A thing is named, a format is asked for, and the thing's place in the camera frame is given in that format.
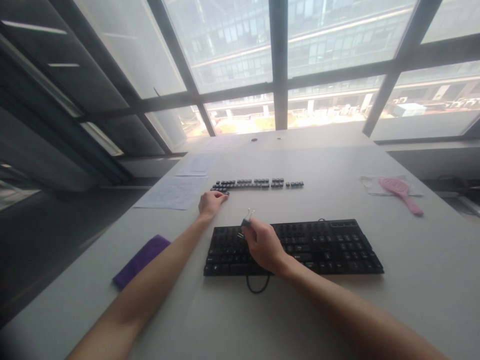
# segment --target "purple cloth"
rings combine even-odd
[[[113,278],[113,283],[122,291],[135,275],[142,271],[168,245],[170,245],[170,241],[163,236],[155,235],[152,237]]]

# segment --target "right hand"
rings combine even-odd
[[[250,255],[262,268],[278,274],[288,261],[289,256],[284,251],[274,228],[257,220],[250,219],[250,227],[241,228],[245,235]]]

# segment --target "brush handle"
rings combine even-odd
[[[400,197],[408,206],[412,214],[416,216],[422,216],[424,214],[422,209],[419,208],[419,206],[416,203],[414,203],[414,201],[410,198],[410,196],[408,196],[407,194],[401,194]]]

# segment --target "keyboard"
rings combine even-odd
[[[383,274],[384,267],[357,221],[272,224],[285,252],[317,274]],[[204,276],[268,275],[249,253],[240,226],[215,227]]]

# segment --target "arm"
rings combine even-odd
[[[218,191],[202,195],[198,218],[133,278],[68,359],[125,359],[129,355],[135,338],[167,298],[200,236],[228,198]]]
[[[242,231],[251,256],[263,268],[287,281],[340,333],[360,359],[446,359],[412,329],[344,289],[317,275],[280,245],[274,229],[255,218]]]

